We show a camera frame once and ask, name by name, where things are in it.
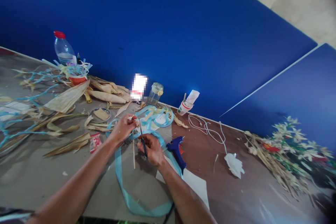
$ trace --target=brown table surface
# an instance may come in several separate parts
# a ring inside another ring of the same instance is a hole
[[[188,114],[177,115],[190,126]],[[209,129],[221,132],[219,124],[209,121]],[[248,153],[243,132],[222,126],[228,153],[236,153],[243,162],[245,174],[239,179],[229,170],[223,144],[196,128],[185,129],[173,123],[173,138],[185,136],[181,148],[187,169],[206,180],[210,211],[218,223],[324,223],[329,209],[314,208],[308,195],[296,201],[276,181],[258,157]],[[220,141],[216,133],[213,136]],[[216,155],[218,156],[213,172]],[[318,195],[320,190],[310,186]],[[323,190],[331,195],[332,190]]]

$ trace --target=red bottle cap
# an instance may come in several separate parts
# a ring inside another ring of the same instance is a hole
[[[54,31],[54,35],[55,35],[55,37],[57,37],[59,39],[65,39],[65,34],[63,32]]]

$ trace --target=blue wall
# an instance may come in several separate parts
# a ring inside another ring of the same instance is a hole
[[[62,31],[93,75],[148,75],[173,106],[196,89],[213,120],[316,46],[257,0],[0,0],[0,20],[1,46],[52,60]]]
[[[221,117],[265,137],[271,126],[298,118],[306,138],[336,152],[336,50],[324,44]]]

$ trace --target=paper cup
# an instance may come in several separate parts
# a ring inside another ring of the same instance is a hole
[[[185,113],[187,113],[189,110],[191,110],[193,106],[194,106],[193,104],[191,104],[187,101],[182,101],[181,105],[179,106],[179,108],[177,110],[177,113],[180,116],[183,116]]]
[[[86,76],[74,76],[71,75],[69,76],[69,80],[71,81],[72,84],[74,84],[75,86],[87,81],[87,77]]]

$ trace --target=table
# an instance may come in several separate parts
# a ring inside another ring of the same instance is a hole
[[[34,70],[39,65],[41,65],[40,61],[27,59],[20,55],[1,55],[0,94],[12,97],[31,95],[30,90],[19,86],[19,79],[13,79],[16,73],[11,68],[25,67]],[[57,87],[55,93],[61,93],[65,89],[64,86]],[[51,96],[41,98],[41,102],[46,103],[51,98]],[[82,99],[77,103],[76,111],[82,111],[83,108],[88,111],[99,104],[100,102],[94,99],[91,104],[87,104]],[[189,125],[187,114],[178,117]],[[66,123],[80,123],[80,129],[61,138],[30,136],[15,151],[0,160],[0,206],[36,210],[82,166],[90,155],[88,146],[76,154],[67,153],[48,159],[42,156],[83,134],[85,132],[84,120],[85,118],[67,120]],[[173,137],[185,136],[182,143],[185,153],[182,157],[187,163],[188,170],[206,180],[210,211],[218,223],[280,224],[297,223],[298,221],[319,223],[325,220],[323,213],[312,207],[307,195],[301,197],[301,202],[296,202],[276,182],[259,159],[247,152],[244,146],[245,137],[241,131],[223,126],[227,151],[236,153],[237,158],[243,162],[245,174],[240,180],[234,177],[228,169],[224,160],[223,145],[195,128],[185,129],[175,123],[171,128],[170,134]],[[220,132],[219,124],[215,122],[211,122],[209,128]],[[219,157],[215,164],[215,173],[213,173],[217,154]],[[130,213],[116,179],[114,156],[97,182],[84,215],[147,223],[162,223],[163,221],[163,218],[136,216]]]

